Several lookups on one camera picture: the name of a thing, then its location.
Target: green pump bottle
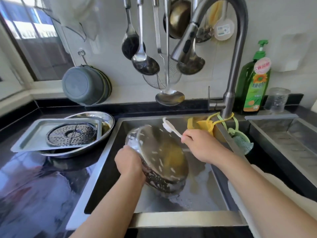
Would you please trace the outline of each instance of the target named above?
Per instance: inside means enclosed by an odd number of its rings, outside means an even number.
[[[271,73],[271,61],[265,57],[263,46],[268,40],[260,40],[259,51],[253,61],[244,65],[236,88],[234,108],[241,114],[254,114],[259,111]]]

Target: black countertop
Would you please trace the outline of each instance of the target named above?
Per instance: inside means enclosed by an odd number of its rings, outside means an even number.
[[[300,113],[300,117],[307,116],[309,120],[305,120],[317,126],[317,118],[314,116],[317,114],[300,106],[287,109]],[[167,114],[170,113],[155,112],[152,115]],[[37,152],[10,151],[34,120],[68,115],[71,114],[44,115],[40,110],[35,110],[0,132],[0,237],[67,238],[71,235],[72,231],[65,230],[66,224],[106,141],[92,152],[70,159],[45,157]],[[148,115],[150,113],[114,117],[117,120],[120,117]],[[247,227],[204,228],[201,233],[204,234],[202,237],[252,237]]]

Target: wall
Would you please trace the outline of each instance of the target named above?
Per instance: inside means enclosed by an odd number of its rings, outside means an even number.
[[[136,0],[132,2],[132,23],[138,30]],[[154,58],[156,42],[154,19],[151,0],[144,0],[144,43],[146,52]],[[269,87],[289,88],[292,93],[304,93],[302,105],[311,107],[317,98],[317,78],[314,65],[317,61],[317,0],[246,0],[249,12],[249,26],[242,66],[252,60],[258,49],[260,39],[268,39],[267,56],[274,53],[275,40],[289,29],[308,27],[313,34],[309,51],[304,57],[300,68],[290,72],[272,72]],[[163,0],[160,0],[160,19],[164,14]],[[104,71],[113,84],[113,94],[106,103],[145,102],[154,101],[159,90],[147,85],[140,73],[132,66],[131,61],[121,53],[121,42],[126,30],[126,16],[123,0],[98,0],[96,4],[101,32],[98,36],[99,46],[93,53],[89,42],[83,42],[70,30],[64,29],[72,58],[76,65],[83,63],[77,51],[86,51],[89,64]],[[229,5],[228,17],[236,22],[233,8]],[[161,43],[165,51],[165,32],[161,24]],[[178,40],[171,40],[171,49]],[[208,85],[211,86],[211,97],[222,97],[228,81],[233,53],[235,35],[228,41],[215,40],[196,46],[196,52],[206,60],[204,69],[193,76],[182,76],[175,88],[183,92],[186,99],[206,98]]]

